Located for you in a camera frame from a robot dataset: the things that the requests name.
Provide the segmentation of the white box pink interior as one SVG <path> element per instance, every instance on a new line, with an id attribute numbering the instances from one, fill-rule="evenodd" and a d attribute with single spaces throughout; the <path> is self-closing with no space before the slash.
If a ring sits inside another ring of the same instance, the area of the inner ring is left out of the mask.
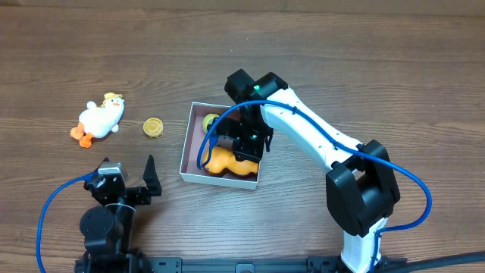
<path id="1" fill-rule="evenodd" d="M 224 170 L 222 174 L 213 176 L 206 170 L 197 168 L 197 155 L 205 138 L 205 132 L 202 129 L 203 118 L 208 114 L 221 115 L 228 108 L 229 106 L 225 105 L 192 102 L 179 173 L 186 182 L 256 190 L 259 174 L 249 174 L 241 177 L 231 173 L 229 170 Z"/>

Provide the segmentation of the yellow one-eyed ball toy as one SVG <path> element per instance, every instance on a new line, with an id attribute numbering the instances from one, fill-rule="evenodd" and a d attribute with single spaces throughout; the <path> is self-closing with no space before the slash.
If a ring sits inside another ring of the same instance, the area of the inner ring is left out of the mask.
<path id="1" fill-rule="evenodd" d="M 209 127 L 213 124 L 213 122 L 217 118 L 219 118 L 219 115 L 215 114 L 215 113 L 210 113 L 210 114 L 207 114 L 206 116 L 204 116 L 204 118 L 202 120 L 202 130 L 204 131 L 204 133 L 208 132 Z"/>

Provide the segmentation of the orange dinosaur figure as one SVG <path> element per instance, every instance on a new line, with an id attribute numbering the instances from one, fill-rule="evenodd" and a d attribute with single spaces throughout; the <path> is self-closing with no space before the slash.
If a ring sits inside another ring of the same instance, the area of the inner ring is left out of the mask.
<path id="1" fill-rule="evenodd" d="M 235 155 L 228 149 L 216 146 L 211 153 L 206 152 L 203 163 L 208 162 L 203 168 L 209 174 L 223 174 L 230 171 L 237 176 L 257 174 L 259 163 L 249 160 L 237 161 Z"/>

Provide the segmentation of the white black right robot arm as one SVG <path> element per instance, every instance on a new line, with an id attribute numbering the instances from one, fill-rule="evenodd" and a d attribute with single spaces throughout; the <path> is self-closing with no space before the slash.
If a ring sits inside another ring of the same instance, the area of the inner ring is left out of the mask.
<path id="1" fill-rule="evenodd" d="M 239 105 L 239 118 L 206 115 L 202 129 L 209 150 L 198 166 L 211 174 L 231 170 L 240 176 L 258 170 L 275 130 L 292 140 L 325 173 L 327 208 L 344 231 L 340 260 L 350 272 L 369 272 L 380 262 L 378 229 L 400 199 L 392 168 L 362 158 L 389 158 L 376 140 L 362 144 L 310 110 L 287 82 L 270 72 L 253 80 L 243 69 L 227 78 L 226 94 Z"/>

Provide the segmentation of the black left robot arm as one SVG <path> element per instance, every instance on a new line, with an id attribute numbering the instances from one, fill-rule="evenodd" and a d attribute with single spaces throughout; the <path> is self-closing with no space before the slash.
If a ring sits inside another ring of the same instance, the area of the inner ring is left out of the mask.
<path id="1" fill-rule="evenodd" d="M 152 155 L 147 159 L 142 179 L 144 186 L 127 187 L 127 172 L 120 162 L 105 158 L 87 179 L 88 190 L 99 205 L 80 219 L 80 232 L 86 248 L 75 261 L 75 273 L 153 273 L 147 256 L 130 246 L 137 206 L 146 206 L 162 193 Z"/>

